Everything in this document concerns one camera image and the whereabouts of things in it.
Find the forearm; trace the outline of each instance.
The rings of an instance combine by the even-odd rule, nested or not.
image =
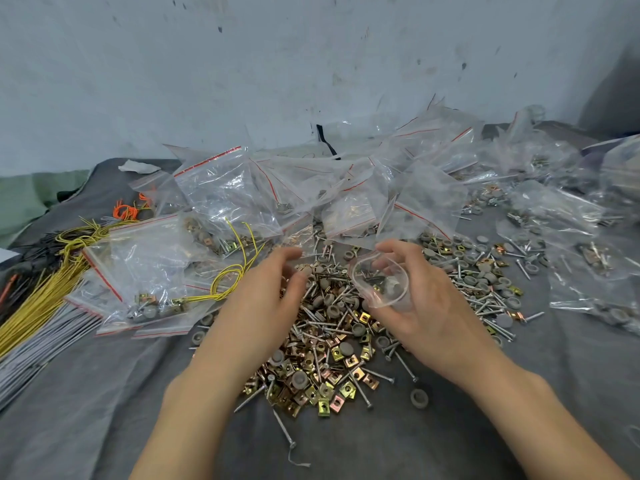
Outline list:
[[[204,370],[192,363],[167,389],[130,478],[212,478],[220,437],[239,390],[237,380],[226,377],[223,368]]]
[[[505,358],[468,385],[532,480],[628,479],[544,379]]]

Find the crumpled white paper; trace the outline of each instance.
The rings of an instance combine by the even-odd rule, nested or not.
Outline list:
[[[155,171],[160,170],[160,167],[155,165],[149,165],[149,163],[140,163],[135,162],[133,160],[127,160],[124,162],[124,165],[120,165],[118,167],[120,171],[134,171],[136,173],[141,173],[143,175],[147,173],[153,173]]]

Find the transparent container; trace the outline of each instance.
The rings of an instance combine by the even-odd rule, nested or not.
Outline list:
[[[357,258],[349,264],[349,277],[370,307],[412,309],[409,275],[388,255],[373,252]]]

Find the person's left hand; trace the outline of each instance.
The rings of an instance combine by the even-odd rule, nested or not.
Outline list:
[[[287,261],[300,248],[278,248],[249,270],[231,293],[199,346],[192,363],[220,361],[244,382],[282,344],[298,315],[307,275]],[[280,298],[283,277],[289,280]]]

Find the person's right hand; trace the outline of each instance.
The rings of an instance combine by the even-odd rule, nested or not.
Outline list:
[[[420,362],[462,388],[469,386],[488,360],[504,360],[483,323],[445,272],[430,265],[417,244],[389,239],[376,249],[404,266],[409,274],[413,309],[372,308],[382,322]]]

